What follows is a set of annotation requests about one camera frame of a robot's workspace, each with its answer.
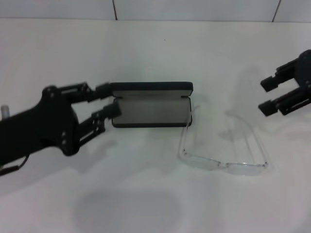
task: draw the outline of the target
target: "white surface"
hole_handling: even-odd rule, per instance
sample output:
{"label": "white surface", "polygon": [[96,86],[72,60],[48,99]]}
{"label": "white surface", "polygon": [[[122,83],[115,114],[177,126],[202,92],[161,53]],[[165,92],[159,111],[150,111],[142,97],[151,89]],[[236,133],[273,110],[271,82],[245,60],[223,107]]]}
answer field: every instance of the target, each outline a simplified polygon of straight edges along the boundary
{"label": "white surface", "polygon": [[0,0],[0,17],[115,19],[112,0]]}
{"label": "white surface", "polygon": [[275,22],[311,22],[311,1],[282,0]]}
{"label": "white surface", "polygon": [[115,0],[121,20],[267,21],[278,0]]}
{"label": "white surface", "polygon": [[[180,128],[114,129],[70,158],[31,155],[0,178],[2,233],[304,233],[311,229],[311,109],[265,118],[260,80],[310,47],[311,25],[0,20],[0,100],[15,114],[49,84],[192,81],[192,104],[236,113],[269,170],[243,177],[177,159]],[[80,119],[103,102],[75,107]]]}

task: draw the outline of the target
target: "robotic arm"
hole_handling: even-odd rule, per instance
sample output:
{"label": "robotic arm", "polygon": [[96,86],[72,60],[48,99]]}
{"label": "robotic arm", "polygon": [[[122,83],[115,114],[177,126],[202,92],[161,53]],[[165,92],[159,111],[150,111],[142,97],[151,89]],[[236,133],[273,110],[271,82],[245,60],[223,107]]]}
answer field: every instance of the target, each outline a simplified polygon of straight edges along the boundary
{"label": "robotic arm", "polygon": [[297,89],[259,105],[259,109],[266,117],[278,111],[287,115],[311,103],[311,50],[303,52],[297,59],[277,68],[274,77],[264,79],[260,84],[266,92],[269,92],[293,78],[299,85]]}
{"label": "robotic arm", "polygon": [[[86,83],[44,88],[35,107],[0,121],[0,176],[19,170],[30,154],[46,147],[58,147],[66,156],[76,154],[82,145],[105,132],[106,118],[118,117],[121,111],[119,104],[114,102],[79,123],[71,105],[111,95],[109,83],[97,86],[95,90]],[[23,157],[25,160],[21,165],[3,168]]]}

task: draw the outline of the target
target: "glasses lens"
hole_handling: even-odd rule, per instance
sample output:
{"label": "glasses lens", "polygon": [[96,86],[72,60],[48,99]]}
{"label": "glasses lens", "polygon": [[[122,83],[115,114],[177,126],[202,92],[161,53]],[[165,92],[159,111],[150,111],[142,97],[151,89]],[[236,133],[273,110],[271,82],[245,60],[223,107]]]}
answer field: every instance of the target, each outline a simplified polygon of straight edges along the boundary
{"label": "glasses lens", "polygon": [[254,164],[226,164],[223,168],[224,171],[233,175],[255,176],[261,173],[265,169],[263,165]]}
{"label": "glasses lens", "polygon": [[208,171],[218,169],[219,168],[218,164],[220,163],[213,159],[193,156],[187,152],[184,152],[182,156],[182,160],[189,166],[208,170]]}

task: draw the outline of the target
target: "white table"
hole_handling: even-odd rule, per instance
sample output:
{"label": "white table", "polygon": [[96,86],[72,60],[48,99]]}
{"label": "white table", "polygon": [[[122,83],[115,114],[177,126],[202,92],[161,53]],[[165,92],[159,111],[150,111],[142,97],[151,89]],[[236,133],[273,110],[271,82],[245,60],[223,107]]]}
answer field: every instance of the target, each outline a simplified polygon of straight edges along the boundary
{"label": "white table", "polygon": [[[114,129],[73,157],[31,155],[0,178],[3,233],[304,233],[311,230],[307,106],[265,118],[260,80],[310,48],[311,24],[0,19],[0,102],[11,114],[49,84],[192,81],[241,114],[269,153],[269,170],[234,176],[177,159],[181,128]],[[75,107],[79,119],[106,104]]]}

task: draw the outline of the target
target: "white wall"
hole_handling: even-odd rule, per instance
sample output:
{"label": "white wall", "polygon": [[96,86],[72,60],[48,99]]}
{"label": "white wall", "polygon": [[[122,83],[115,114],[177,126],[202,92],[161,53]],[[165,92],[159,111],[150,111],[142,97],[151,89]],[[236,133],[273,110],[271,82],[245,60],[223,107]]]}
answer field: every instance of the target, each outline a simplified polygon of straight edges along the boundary
{"label": "white wall", "polygon": [[112,0],[0,0],[0,17],[115,19]]}
{"label": "white wall", "polygon": [[282,0],[275,22],[311,22],[311,0]]}
{"label": "white wall", "polygon": [[118,19],[272,21],[279,0],[115,0]]}

